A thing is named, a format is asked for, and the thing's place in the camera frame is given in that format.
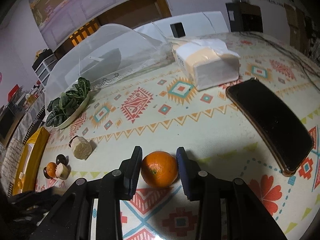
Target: smartphone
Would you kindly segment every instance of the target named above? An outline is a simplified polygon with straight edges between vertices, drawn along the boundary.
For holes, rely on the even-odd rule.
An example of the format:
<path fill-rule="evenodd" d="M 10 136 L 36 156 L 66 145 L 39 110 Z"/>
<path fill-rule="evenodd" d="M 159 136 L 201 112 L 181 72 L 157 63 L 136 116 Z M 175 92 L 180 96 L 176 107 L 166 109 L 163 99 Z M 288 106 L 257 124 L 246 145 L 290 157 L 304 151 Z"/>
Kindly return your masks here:
<path fill-rule="evenodd" d="M 283 175 L 292 176 L 313 147 L 298 117 L 256 78 L 228 87 L 226 94 L 260 134 Z"/>

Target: orange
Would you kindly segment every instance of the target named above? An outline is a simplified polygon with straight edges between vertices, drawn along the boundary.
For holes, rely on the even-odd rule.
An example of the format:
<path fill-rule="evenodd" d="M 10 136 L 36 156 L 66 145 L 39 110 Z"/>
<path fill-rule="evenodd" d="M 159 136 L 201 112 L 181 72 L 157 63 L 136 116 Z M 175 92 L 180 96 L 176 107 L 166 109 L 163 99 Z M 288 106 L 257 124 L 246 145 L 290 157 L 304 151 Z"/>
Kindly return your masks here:
<path fill-rule="evenodd" d="M 166 152 L 152 152 L 143 158 L 141 176 L 151 187 L 168 187 L 178 176 L 178 163 Z"/>
<path fill-rule="evenodd" d="M 53 162 L 48 163 L 47 165 L 47 174 L 51 177 L 51 178 L 55 178 L 56 177 L 56 168 L 57 165 Z"/>

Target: black phone screen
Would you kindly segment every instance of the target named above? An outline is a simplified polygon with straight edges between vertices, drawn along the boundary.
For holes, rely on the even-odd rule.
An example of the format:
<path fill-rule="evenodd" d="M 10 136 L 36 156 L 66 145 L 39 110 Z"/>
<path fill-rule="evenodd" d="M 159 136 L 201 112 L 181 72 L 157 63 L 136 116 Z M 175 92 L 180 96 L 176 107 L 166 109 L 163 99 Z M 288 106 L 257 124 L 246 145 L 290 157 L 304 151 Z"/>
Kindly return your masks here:
<path fill-rule="evenodd" d="M 290 108 L 255 79 L 229 87 L 227 96 L 247 113 L 258 129 L 262 129 L 288 170 L 295 171 L 309 154 L 313 139 Z"/>

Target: black cable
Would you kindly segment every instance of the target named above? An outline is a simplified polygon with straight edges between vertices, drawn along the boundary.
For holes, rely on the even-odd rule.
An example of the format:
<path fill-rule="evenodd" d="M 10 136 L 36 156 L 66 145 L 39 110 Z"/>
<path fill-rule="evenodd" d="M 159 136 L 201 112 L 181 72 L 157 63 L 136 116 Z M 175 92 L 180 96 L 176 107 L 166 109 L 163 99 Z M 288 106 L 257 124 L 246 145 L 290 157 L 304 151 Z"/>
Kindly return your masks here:
<path fill-rule="evenodd" d="M 281 47 L 279 44 L 263 38 L 262 36 L 260 36 L 258 34 L 251 33 L 251 32 L 246 32 L 246 33 L 240 32 L 240 35 L 244 36 L 244 37 L 260 39 L 260 40 L 268 43 L 269 45 L 271 45 L 274 49 L 276 49 L 278 52 L 280 52 L 284 56 L 290 58 L 291 60 L 293 60 L 296 63 L 299 63 L 301 69 L 303 70 L 303 72 L 305 73 L 307 78 L 309 79 L 310 83 L 313 84 L 313 86 L 316 87 L 316 89 L 320 92 L 320 88 L 311 80 L 311 78 L 307 74 L 307 72 L 312 75 L 317 76 L 318 78 L 320 78 L 320 74 L 318 74 L 313 68 L 311 68 L 306 62 L 304 62 L 299 56 L 297 56 L 296 54 L 293 54 L 291 51 Z"/>

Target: blue gripper pad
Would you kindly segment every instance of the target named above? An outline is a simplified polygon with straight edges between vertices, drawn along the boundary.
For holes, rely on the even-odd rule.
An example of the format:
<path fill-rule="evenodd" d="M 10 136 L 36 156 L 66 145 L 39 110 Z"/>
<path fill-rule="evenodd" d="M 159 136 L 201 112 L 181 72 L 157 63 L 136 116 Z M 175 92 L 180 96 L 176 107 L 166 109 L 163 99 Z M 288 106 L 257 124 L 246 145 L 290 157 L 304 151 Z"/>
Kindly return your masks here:
<path fill-rule="evenodd" d="M 176 158 L 184 194 L 190 201 L 199 200 L 199 183 L 197 182 L 199 165 L 189 160 L 183 147 L 177 149 Z"/>

